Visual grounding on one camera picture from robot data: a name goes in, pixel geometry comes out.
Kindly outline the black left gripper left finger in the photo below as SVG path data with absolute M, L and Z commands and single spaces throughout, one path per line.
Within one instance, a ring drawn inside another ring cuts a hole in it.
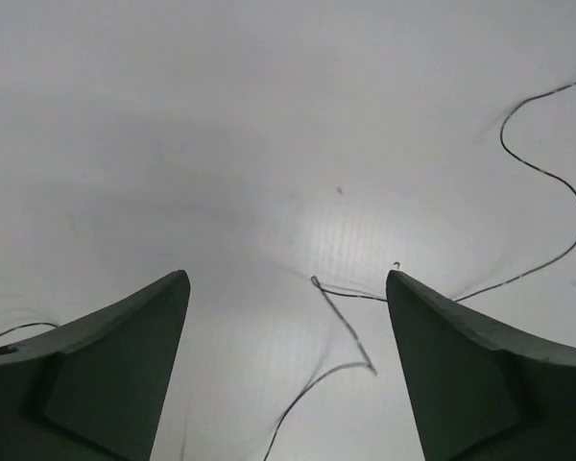
M 0 460 L 148 460 L 185 322 L 178 270 L 0 347 Z

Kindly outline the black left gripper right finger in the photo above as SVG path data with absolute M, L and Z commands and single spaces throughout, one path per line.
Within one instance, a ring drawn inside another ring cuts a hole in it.
M 392 270 L 389 315 L 427 460 L 576 460 L 576 348 Z

